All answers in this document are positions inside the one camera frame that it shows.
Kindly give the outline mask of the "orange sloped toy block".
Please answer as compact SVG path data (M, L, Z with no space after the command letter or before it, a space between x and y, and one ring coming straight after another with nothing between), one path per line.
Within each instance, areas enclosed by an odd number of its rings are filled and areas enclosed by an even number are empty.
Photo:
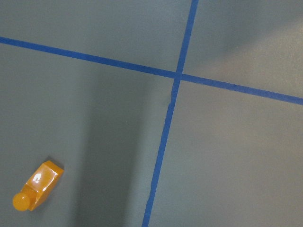
M13 197L13 207L18 211L35 210L46 201L63 173L64 169L54 162L43 162Z

